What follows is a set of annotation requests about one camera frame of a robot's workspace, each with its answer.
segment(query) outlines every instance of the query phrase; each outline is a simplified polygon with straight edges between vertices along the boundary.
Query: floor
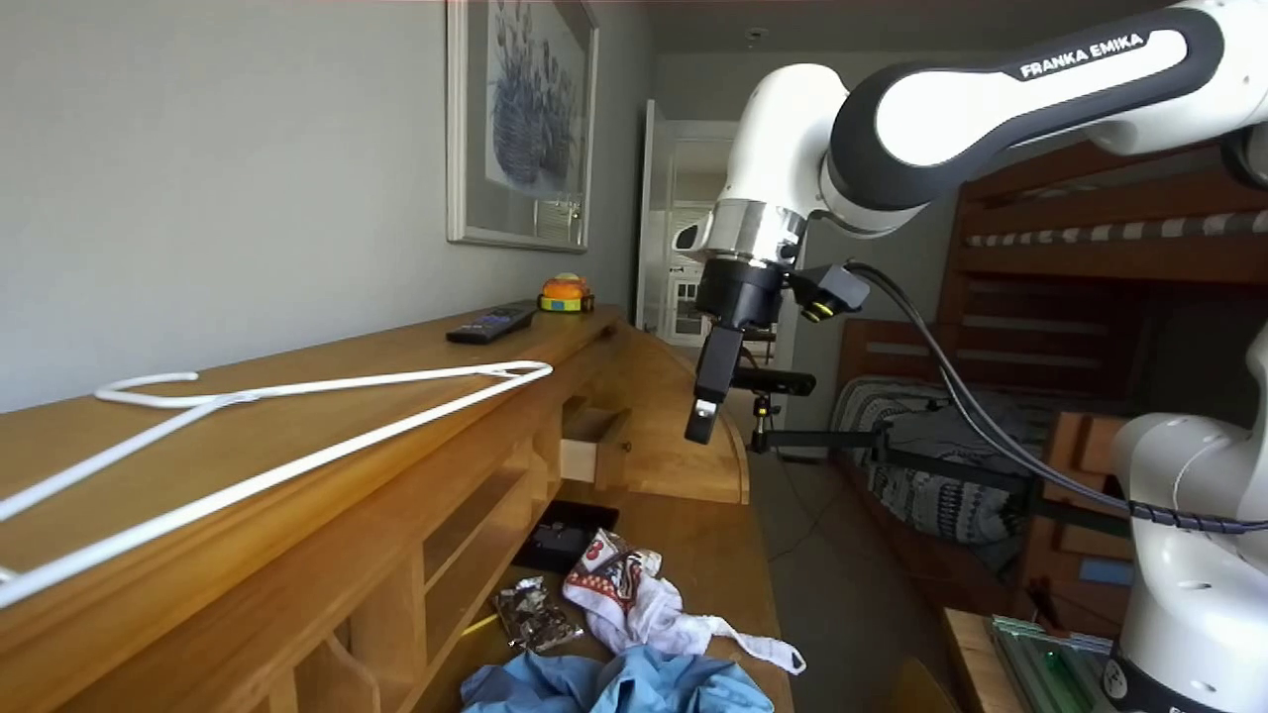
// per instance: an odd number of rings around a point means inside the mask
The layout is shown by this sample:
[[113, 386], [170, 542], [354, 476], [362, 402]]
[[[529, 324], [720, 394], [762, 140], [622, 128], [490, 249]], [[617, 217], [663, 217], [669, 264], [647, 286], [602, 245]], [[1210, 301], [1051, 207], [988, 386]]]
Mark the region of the floor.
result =
[[886, 709], [902, 658], [947, 686], [942, 631], [897, 566], [845, 476], [790, 456], [754, 456], [783, 643], [807, 658], [802, 713]]

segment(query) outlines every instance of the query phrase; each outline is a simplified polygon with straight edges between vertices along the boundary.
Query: blue cloth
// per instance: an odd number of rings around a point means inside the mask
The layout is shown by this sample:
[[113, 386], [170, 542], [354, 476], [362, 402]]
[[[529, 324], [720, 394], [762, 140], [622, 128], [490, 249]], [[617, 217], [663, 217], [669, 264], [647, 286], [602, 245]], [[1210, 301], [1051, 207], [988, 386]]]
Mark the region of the blue cloth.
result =
[[607, 666], [590, 658], [519, 653], [507, 666], [485, 666], [465, 680], [466, 713], [734, 713], [772, 699], [757, 680], [717, 658], [625, 649]]

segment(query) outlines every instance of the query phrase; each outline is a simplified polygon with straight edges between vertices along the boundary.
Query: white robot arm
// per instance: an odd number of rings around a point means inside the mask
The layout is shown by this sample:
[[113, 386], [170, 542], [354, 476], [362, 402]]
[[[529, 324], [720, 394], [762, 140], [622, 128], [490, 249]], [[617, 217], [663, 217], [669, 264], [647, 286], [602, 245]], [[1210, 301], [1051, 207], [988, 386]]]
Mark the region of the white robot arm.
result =
[[[829, 67], [772, 70], [746, 107], [712, 217], [683, 245], [704, 256], [710, 315], [685, 435], [710, 438], [746, 331], [778, 319], [811, 217], [886, 239], [1009, 151], [1074, 129], [1112, 153], [1235, 140], [1240, 174], [1268, 186], [1268, 0], [1186, 0], [994, 67], [886, 67], [852, 96]], [[1265, 386], [1268, 328], [1251, 367]], [[1142, 583], [1107, 674], [1119, 706], [1268, 709], [1268, 533], [1211, 533], [1215, 520], [1268, 516], [1265, 420], [1125, 427]], [[1211, 525], [1165, 522], [1174, 509]]]

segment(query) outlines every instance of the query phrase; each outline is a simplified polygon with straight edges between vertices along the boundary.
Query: remote control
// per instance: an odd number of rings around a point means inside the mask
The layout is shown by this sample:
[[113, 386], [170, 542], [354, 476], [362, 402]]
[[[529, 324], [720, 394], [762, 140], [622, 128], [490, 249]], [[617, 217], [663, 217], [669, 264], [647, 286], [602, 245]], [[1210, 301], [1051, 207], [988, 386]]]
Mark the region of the remote control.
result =
[[527, 328], [527, 319], [533, 315], [533, 301], [512, 301], [512, 305], [494, 305], [475, 313], [470, 319], [446, 328], [445, 338], [454, 344], [490, 344], [515, 328]]

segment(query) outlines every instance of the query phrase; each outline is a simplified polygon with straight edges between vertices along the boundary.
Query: framed picture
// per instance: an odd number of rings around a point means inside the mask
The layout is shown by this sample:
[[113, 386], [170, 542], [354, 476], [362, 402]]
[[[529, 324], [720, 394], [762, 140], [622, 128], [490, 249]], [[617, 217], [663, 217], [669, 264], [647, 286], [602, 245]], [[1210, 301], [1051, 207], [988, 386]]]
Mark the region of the framed picture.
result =
[[446, 0], [446, 239], [586, 249], [599, 27], [582, 0]]

